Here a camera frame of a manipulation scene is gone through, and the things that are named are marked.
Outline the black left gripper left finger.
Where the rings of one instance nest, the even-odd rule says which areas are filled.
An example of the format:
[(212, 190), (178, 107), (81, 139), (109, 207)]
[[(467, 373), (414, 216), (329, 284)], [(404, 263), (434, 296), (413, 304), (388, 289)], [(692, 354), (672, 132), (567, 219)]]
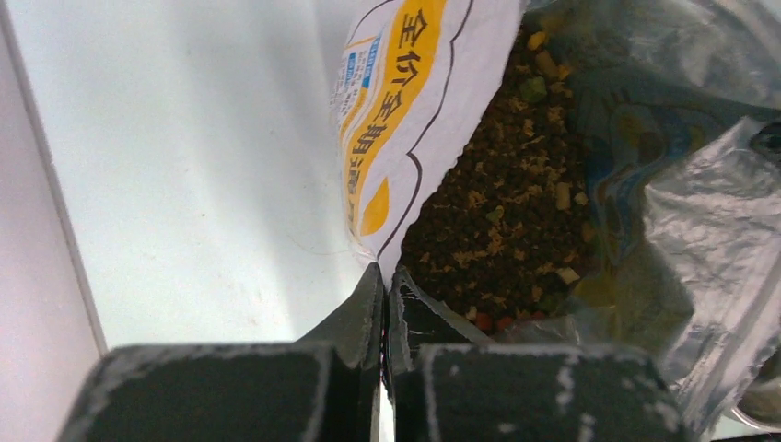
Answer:
[(292, 343), (133, 345), (93, 368), (62, 441), (376, 441), (385, 290), (353, 293)]

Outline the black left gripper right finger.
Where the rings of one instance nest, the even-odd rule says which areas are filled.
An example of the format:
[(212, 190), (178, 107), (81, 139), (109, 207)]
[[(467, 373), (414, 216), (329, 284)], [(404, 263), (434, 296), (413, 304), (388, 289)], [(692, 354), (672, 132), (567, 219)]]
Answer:
[(614, 344), (496, 343), (401, 268), (388, 293), (399, 441), (688, 441), (651, 359)]

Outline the colourful pet food bag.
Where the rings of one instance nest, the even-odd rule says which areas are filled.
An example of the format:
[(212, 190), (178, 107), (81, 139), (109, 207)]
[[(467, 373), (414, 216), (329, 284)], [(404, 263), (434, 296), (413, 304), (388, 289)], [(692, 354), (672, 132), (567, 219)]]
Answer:
[(362, 1), (332, 94), (348, 228), (385, 284), (475, 131), (510, 39), (574, 73), (599, 270), (576, 312), (521, 330), (651, 353), (707, 440), (780, 344), (776, 1)]

